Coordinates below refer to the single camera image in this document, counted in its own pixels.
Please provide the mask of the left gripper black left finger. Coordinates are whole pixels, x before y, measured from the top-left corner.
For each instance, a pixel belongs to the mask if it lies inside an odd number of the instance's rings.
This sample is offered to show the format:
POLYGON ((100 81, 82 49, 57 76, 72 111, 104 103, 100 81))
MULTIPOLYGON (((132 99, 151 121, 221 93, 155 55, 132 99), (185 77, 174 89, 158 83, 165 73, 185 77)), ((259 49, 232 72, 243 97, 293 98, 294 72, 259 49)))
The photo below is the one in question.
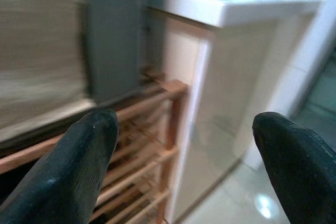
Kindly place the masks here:
POLYGON ((117 138, 112 109, 74 123, 1 204, 1 223, 89 223, 117 138))

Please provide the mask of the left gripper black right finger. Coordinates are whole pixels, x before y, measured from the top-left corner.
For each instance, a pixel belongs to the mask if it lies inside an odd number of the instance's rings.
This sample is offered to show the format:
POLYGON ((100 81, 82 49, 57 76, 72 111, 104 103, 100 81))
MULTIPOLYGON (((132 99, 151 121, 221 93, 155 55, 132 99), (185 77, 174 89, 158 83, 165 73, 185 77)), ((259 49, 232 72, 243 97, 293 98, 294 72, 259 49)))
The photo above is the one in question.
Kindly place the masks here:
POLYGON ((254 117, 253 136, 290 223, 335 223, 335 151, 276 112, 254 117))

